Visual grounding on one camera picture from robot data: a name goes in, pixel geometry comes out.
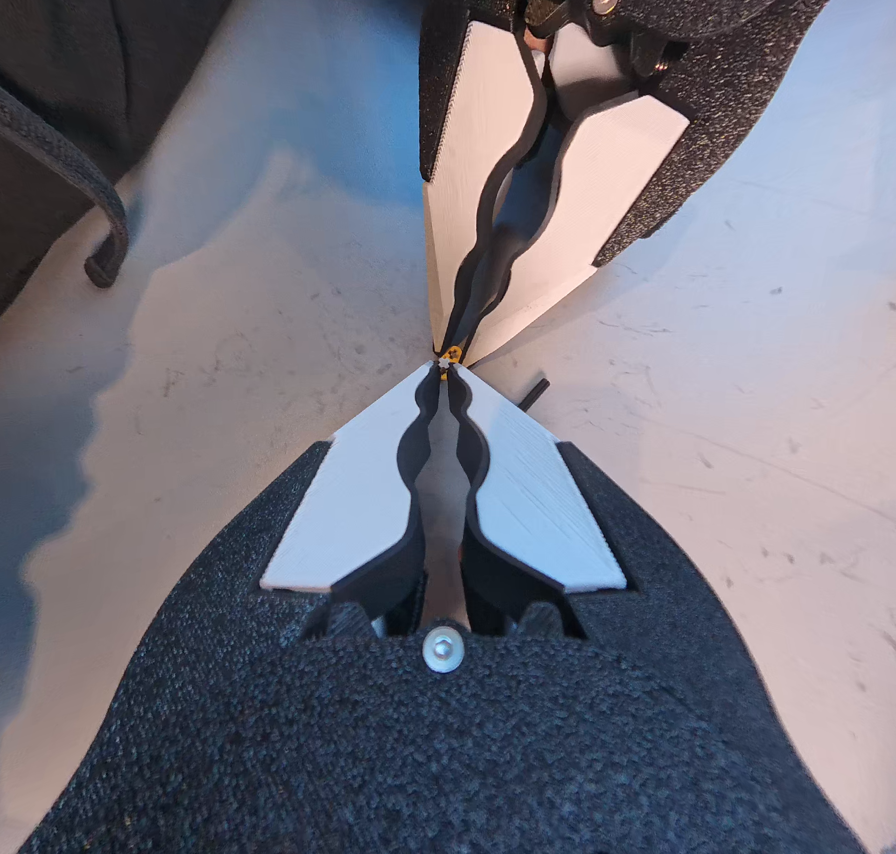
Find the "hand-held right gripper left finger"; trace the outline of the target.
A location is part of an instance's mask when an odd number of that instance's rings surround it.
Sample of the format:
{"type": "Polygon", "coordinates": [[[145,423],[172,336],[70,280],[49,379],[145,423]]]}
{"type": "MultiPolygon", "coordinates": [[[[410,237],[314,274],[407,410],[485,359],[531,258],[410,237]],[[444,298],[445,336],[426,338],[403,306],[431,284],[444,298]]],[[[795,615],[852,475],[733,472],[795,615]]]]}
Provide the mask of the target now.
{"type": "Polygon", "coordinates": [[[335,593],[419,526],[440,369],[425,364],[340,427],[265,568],[269,590],[335,593]]]}

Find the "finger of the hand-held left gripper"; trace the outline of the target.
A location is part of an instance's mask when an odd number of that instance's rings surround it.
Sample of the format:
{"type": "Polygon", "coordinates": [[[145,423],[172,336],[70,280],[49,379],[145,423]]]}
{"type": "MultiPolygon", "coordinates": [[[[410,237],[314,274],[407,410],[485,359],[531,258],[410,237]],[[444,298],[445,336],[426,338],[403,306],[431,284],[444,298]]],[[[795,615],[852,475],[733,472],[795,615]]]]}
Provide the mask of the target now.
{"type": "Polygon", "coordinates": [[[688,125],[685,114],[636,94],[577,119],[561,149],[545,220],[472,334],[467,365],[508,343],[596,272],[600,249],[688,125]]]}
{"type": "Polygon", "coordinates": [[[520,34],[469,23],[432,176],[423,184],[434,351],[461,340],[476,267],[486,255],[497,199],[535,143],[546,92],[520,34]]]}

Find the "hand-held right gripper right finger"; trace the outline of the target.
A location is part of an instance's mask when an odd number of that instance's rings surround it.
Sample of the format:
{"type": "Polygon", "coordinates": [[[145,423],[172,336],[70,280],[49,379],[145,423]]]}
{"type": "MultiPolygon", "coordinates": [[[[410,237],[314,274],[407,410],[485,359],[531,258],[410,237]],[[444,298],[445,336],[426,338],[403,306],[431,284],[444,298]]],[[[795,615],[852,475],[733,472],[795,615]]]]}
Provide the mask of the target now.
{"type": "Polygon", "coordinates": [[[450,368],[457,457],[475,538],[565,593],[626,587],[559,440],[466,367],[450,368]]]}

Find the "grey desk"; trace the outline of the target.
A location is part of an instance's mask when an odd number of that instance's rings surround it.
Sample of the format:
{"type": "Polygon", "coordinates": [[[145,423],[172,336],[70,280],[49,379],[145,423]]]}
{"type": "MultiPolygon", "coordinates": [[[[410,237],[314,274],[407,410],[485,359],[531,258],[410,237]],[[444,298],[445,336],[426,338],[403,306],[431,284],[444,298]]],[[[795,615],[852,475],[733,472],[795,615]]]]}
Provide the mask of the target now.
{"type": "MultiPolygon", "coordinates": [[[[146,162],[2,317],[2,852],[189,563],[429,355],[422,0],[235,0],[146,162]]],[[[894,851],[894,0],[832,0],[732,158],[476,371],[635,498],[894,851]]]]}

